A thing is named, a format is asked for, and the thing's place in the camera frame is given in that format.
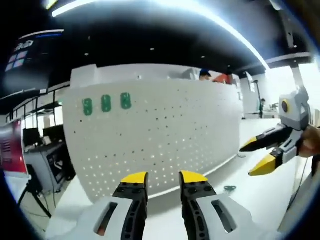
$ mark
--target human hand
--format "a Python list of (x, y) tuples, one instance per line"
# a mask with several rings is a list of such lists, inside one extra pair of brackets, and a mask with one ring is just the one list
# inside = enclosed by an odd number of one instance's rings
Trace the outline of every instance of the human hand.
[(299, 156), (309, 158), (320, 154), (320, 129), (309, 125), (302, 134), (302, 146), (299, 149)]

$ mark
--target computer equipment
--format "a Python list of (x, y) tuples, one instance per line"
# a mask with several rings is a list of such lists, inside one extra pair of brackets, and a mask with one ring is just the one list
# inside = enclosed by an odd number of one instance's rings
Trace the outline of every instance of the computer equipment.
[(42, 143), (38, 128), (25, 128), (23, 129), (23, 144), (24, 147), (32, 146)]
[(48, 136), (51, 142), (53, 143), (59, 142), (60, 140), (66, 142), (66, 136), (63, 125), (57, 125), (43, 129), (43, 136)]

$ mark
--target curved white wall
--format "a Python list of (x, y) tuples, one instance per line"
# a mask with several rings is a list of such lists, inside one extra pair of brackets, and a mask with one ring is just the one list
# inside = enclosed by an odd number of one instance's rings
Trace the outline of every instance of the curved white wall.
[[(132, 107), (123, 109), (121, 94)], [(109, 95), (111, 111), (101, 98)], [(83, 100), (92, 100), (86, 116)], [(179, 186), (178, 172), (207, 174), (238, 153), (241, 102), (234, 85), (167, 80), (70, 89), (63, 97), (68, 150), (92, 202), (128, 174), (149, 172), (149, 196)]]
[[(220, 73), (209, 71), (212, 79)], [(119, 83), (122, 81), (155, 81), (166, 79), (198, 80), (200, 69), (169, 64), (125, 64), (97, 67), (95, 64), (72, 70), (70, 87), (82, 88), (95, 84)]]

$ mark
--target small blue object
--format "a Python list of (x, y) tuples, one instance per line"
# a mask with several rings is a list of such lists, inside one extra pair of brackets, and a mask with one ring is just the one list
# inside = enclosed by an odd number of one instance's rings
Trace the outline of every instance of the small blue object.
[(234, 190), (236, 190), (236, 186), (225, 186), (224, 190), (228, 191), (228, 192), (232, 192)]

